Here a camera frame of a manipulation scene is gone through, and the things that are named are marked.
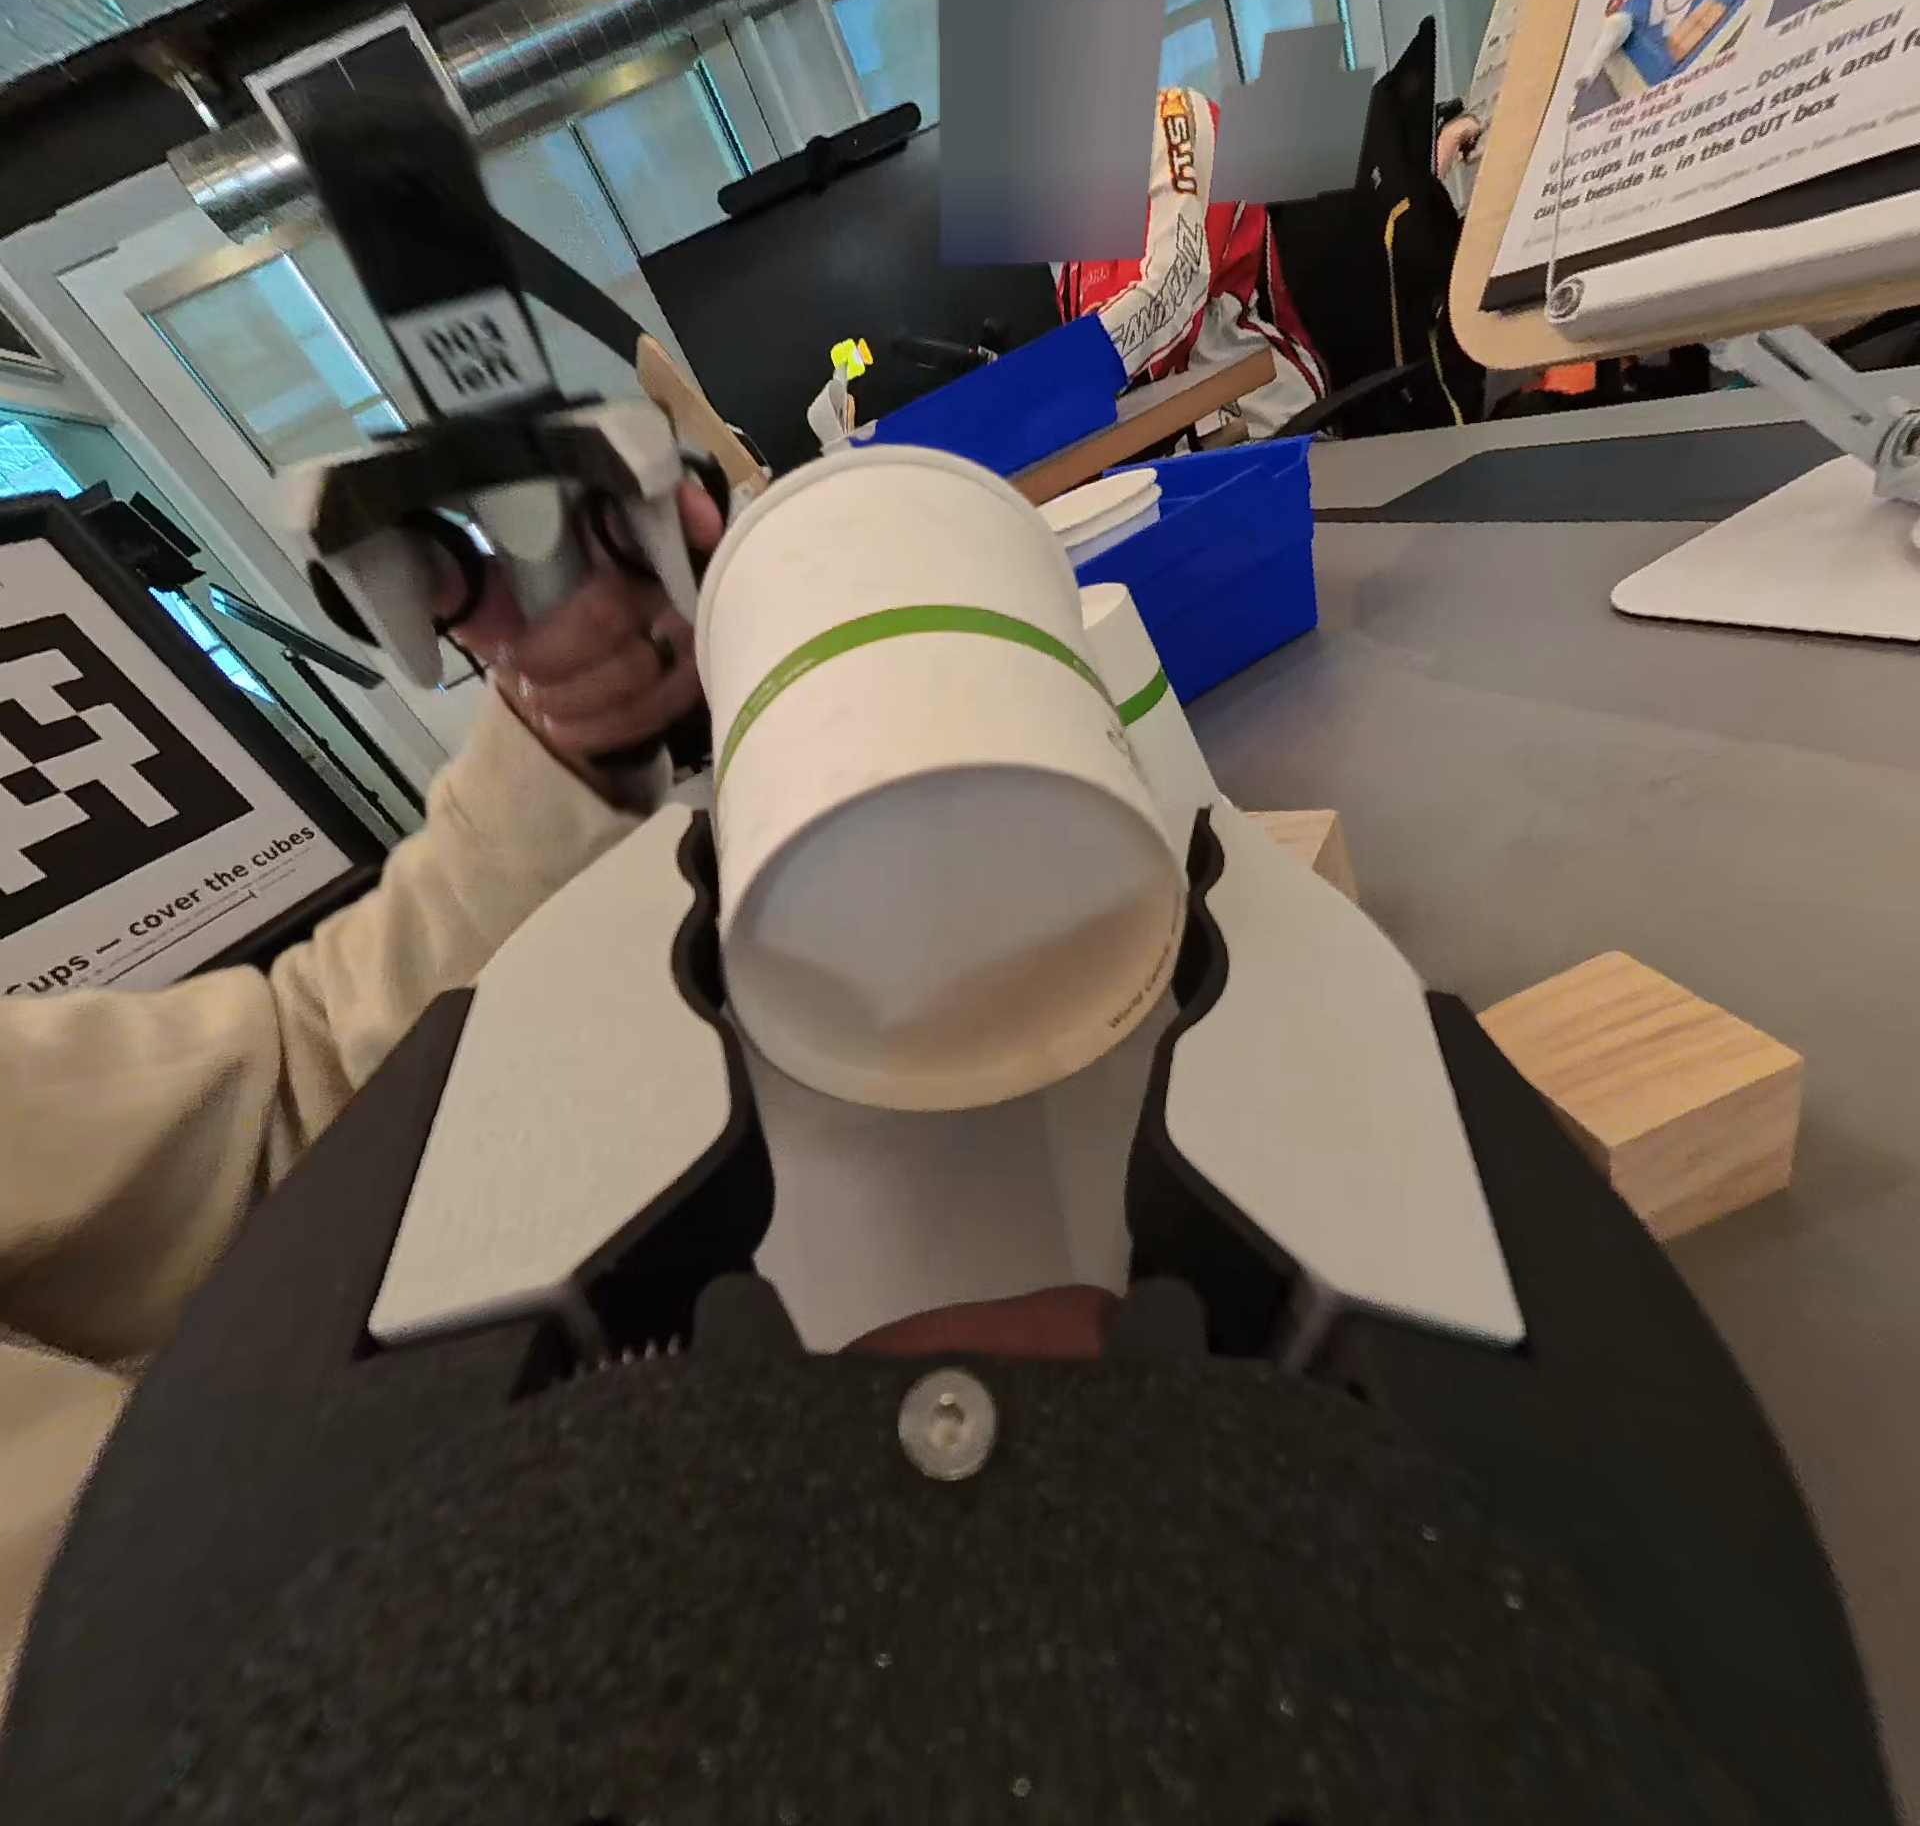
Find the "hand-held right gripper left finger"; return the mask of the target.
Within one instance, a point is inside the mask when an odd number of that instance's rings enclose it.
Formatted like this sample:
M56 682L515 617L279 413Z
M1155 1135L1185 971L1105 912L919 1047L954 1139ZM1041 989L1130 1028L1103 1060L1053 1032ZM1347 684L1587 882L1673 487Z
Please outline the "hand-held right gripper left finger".
M381 1347L554 1320L585 1358L690 1342L775 1181L727 1012L706 812L673 802L478 977L384 1279Z

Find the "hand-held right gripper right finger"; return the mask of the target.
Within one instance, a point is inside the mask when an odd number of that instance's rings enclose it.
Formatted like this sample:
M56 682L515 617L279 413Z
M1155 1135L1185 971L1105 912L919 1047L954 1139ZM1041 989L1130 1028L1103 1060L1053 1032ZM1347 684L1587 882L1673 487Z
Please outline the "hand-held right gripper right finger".
M1249 814L1194 818L1177 1017L1125 1177L1132 1281L1224 1358L1306 1364L1347 1316L1528 1335L1412 964Z

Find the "wooden cube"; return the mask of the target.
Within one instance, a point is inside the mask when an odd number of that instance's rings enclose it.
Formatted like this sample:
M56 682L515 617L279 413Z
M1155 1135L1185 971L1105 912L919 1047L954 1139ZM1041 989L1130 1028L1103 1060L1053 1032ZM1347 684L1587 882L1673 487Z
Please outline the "wooden cube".
M1787 1192L1806 1058L1623 950L1478 1023L1664 1242Z
M1340 816L1331 806L1309 809L1243 809L1243 816L1266 832L1289 856L1305 863L1318 878L1331 883L1352 904L1358 899L1358 878L1352 866L1349 838Z

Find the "blue plastic bin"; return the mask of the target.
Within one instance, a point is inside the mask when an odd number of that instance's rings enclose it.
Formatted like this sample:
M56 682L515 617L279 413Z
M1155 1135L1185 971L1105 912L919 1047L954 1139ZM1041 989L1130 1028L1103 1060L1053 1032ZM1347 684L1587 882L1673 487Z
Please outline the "blue plastic bin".
M1160 519L1076 568L1119 584L1184 706L1318 624L1309 438L1153 460Z

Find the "person's left hand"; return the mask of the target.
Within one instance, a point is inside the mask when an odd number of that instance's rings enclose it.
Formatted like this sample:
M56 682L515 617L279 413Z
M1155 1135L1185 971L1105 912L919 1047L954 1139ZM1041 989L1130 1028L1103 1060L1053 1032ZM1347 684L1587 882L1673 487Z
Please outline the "person's left hand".
M615 809L653 812L675 783L669 736L706 701L692 622L655 579L623 510L587 495L570 514L587 577L532 617L490 564L469 601L445 566L436 607L550 755Z

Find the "black video bar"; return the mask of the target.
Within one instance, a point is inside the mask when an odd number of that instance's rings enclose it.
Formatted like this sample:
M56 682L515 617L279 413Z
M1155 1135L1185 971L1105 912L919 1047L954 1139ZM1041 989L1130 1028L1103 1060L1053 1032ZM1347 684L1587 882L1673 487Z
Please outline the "black video bar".
M800 195L823 195L864 167L905 150L923 122L923 108L902 100L837 132L815 135L797 152L723 186L716 201L724 218L744 221Z

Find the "black white marker sign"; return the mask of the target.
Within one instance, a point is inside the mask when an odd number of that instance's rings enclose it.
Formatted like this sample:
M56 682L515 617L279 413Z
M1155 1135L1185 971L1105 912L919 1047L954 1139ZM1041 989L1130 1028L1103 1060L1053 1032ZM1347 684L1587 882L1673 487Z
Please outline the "black white marker sign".
M4 995L263 967L384 858L76 501L4 501Z

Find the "blue storage bin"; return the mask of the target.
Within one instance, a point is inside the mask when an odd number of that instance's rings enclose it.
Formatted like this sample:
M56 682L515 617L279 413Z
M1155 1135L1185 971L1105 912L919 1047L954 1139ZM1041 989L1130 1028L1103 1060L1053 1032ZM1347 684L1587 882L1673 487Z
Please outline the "blue storage bin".
M890 348L914 363L946 366L954 377L854 427L851 444L954 451L1001 477L1015 477L1116 424L1117 397L1130 377L1095 314L1057 325L1010 352L910 332L895 335Z

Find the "wooden table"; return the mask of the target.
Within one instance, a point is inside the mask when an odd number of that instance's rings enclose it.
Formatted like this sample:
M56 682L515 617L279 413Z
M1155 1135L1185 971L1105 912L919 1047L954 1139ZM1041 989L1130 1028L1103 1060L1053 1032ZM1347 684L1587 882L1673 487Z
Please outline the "wooden table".
M1233 362L1187 368L1132 388L1117 396L1110 423L1012 475L1010 484L1035 506L1044 506L1170 442L1198 417L1270 385L1275 373L1277 355L1261 346Z

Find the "white poster rail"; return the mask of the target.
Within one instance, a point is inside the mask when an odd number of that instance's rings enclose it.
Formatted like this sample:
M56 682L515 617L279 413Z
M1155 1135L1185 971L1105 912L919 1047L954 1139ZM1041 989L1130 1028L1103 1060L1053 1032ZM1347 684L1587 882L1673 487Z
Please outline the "white poster rail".
M1911 286L1915 273L1918 190L1909 189L1793 224L1716 231L1557 273L1547 321L1574 340L1632 338Z

